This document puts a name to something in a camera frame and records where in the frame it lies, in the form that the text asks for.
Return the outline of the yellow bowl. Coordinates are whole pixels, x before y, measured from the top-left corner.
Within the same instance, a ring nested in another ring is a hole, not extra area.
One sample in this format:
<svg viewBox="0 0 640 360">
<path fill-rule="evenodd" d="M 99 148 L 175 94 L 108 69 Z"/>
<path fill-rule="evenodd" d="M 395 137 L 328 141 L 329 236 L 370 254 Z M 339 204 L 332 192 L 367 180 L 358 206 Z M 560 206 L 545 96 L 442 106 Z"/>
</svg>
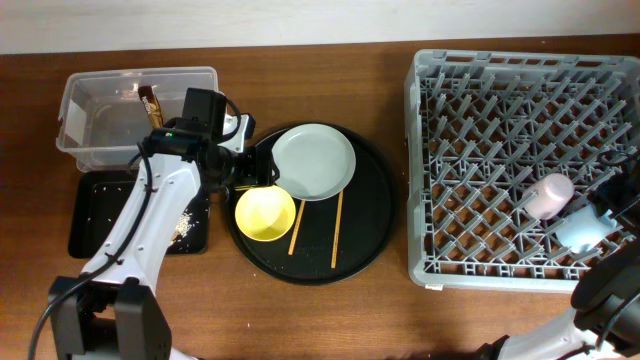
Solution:
<svg viewBox="0 0 640 360">
<path fill-rule="evenodd" d="M 278 186 L 252 188 L 237 201 L 234 219 L 243 235 L 258 242 L 271 242 L 291 229 L 296 219 L 296 205 Z"/>
</svg>

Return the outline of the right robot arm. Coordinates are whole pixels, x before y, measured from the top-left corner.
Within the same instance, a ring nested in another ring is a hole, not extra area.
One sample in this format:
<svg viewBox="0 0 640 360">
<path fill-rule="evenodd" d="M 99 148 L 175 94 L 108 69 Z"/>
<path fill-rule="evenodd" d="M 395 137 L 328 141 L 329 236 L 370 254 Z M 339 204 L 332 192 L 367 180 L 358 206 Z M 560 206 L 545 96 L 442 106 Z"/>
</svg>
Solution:
<svg viewBox="0 0 640 360">
<path fill-rule="evenodd" d="M 598 215 L 610 212 L 623 229 L 639 236 L 639 154 L 606 151 L 598 160 L 623 165 L 588 195 Z M 639 241 L 598 262 L 579 280 L 571 308 L 528 334 L 508 335 L 480 347 L 471 357 L 498 359 L 607 359 L 639 353 Z"/>
</svg>

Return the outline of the peanut shells and rice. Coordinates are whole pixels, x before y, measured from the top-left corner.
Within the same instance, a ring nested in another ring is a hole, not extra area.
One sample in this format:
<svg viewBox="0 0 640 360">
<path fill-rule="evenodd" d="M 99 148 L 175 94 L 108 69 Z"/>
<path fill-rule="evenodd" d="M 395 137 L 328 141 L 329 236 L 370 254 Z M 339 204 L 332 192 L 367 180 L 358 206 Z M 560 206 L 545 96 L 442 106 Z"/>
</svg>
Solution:
<svg viewBox="0 0 640 360">
<path fill-rule="evenodd" d="M 175 243 L 183 240 L 188 235 L 192 227 L 192 214 L 183 212 L 175 227 L 175 231 L 170 239 L 169 245 L 172 246 Z"/>
</svg>

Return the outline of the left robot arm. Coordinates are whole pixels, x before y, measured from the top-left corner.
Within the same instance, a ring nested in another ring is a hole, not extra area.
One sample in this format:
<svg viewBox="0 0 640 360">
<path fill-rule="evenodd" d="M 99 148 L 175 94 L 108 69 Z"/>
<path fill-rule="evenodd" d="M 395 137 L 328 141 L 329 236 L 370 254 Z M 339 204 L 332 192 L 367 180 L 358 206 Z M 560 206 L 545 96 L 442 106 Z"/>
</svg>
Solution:
<svg viewBox="0 0 640 360">
<path fill-rule="evenodd" d="M 183 359 L 156 299 L 159 272 L 182 213 L 202 191 L 274 184 L 271 155 L 247 146 L 255 120 L 224 94 L 190 88 L 182 114 L 138 143 L 139 170 L 109 235 L 77 277 L 59 276 L 33 331 L 51 324 L 59 359 Z"/>
</svg>

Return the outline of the pink cup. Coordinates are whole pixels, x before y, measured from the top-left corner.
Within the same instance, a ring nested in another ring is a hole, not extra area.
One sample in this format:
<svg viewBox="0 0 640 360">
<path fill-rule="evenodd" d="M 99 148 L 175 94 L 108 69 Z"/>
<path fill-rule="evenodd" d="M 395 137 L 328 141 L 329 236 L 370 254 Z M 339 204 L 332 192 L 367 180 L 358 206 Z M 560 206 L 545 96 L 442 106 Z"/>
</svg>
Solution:
<svg viewBox="0 0 640 360">
<path fill-rule="evenodd" d="M 523 193 L 524 210 L 532 217 L 549 220 L 557 215 L 574 196 L 573 182 L 565 175 L 552 173 L 540 179 Z"/>
</svg>

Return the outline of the brown snack wrapper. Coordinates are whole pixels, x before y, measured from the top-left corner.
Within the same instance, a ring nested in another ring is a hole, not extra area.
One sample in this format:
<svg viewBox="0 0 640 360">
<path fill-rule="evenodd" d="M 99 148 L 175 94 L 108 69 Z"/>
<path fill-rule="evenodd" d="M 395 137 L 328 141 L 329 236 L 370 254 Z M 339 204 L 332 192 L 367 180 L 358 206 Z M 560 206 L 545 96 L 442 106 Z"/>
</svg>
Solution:
<svg viewBox="0 0 640 360">
<path fill-rule="evenodd" d="M 162 114 L 159 100 L 157 99 L 152 86 L 140 86 L 138 95 L 144 105 L 145 112 L 153 128 L 161 128 L 164 126 L 164 117 Z"/>
</svg>

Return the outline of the wooden chopstick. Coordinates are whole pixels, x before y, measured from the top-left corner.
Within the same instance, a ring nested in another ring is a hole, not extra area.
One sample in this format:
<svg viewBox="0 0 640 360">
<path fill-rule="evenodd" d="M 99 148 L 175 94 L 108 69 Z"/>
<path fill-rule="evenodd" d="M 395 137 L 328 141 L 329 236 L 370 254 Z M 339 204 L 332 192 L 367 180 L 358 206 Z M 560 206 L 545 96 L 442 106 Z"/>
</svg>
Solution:
<svg viewBox="0 0 640 360">
<path fill-rule="evenodd" d="M 344 190 L 341 190 L 338 194 L 338 203 L 337 203 L 337 209 L 336 209 L 334 237 L 333 237 L 332 254 L 331 254 L 331 269 L 335 269 L 337 266 L 343 199 L 344 199 Z"/>
<path fill-rule="evenodd" d="M 303 214 L 304 214 L 306 201 L 305 200 L 301 200 L 299 205 L 300 206 L 299 206 L 298 211 L 297 211 L 296 220 L 295 220 L 295 223 L 294 223 L 293 232 L 292 232 L 292 235 L 291 235 L 291 240 L 290 240 L 290 244 L 289 244 L 289 248 L 288 248 L 288 252 L 287 252 L 287 254 L 289 256 L 292 256 L 293 253 L 294 253 L 294 250 L 295 250 L 296 241 L 297 241 L 297 238 L 298 238 L 301 221 L 302 221 L 302 217 L 303 217 Z"/>
</svg>

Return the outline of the grey plate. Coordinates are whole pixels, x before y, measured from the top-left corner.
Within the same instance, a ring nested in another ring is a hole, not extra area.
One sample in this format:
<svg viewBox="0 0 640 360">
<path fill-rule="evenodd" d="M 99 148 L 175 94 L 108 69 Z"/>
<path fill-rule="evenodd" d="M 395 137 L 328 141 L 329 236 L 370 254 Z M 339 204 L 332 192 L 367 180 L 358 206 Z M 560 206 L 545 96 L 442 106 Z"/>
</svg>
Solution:
<svg viewBox="0 0 640 360">
<path fill-rule="evenodd" d="M 271 152 L 279 170 L 276 184 L 299 200 L 320 201 L 338 194 L 356 169 L 351 142 L 324 124 L 303 124 L 285 131 Z"/>
</svg>

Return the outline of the blue cup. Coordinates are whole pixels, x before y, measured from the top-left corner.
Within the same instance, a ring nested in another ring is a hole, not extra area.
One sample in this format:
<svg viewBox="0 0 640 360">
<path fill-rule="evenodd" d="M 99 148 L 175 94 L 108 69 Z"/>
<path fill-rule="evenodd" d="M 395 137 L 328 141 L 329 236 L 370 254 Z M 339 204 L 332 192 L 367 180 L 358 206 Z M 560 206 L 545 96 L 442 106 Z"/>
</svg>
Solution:
<svg viewBox="0 0 640 360">
<path fill-rule="evenodd" d="M 607 210 L 598 215 L 593 205 L 586 205 L 564 219 L 555 231 L 556 237 L 573 253 L 587 252 L 616 230 L 618 223 L 611 214 Z"/>
</svg>

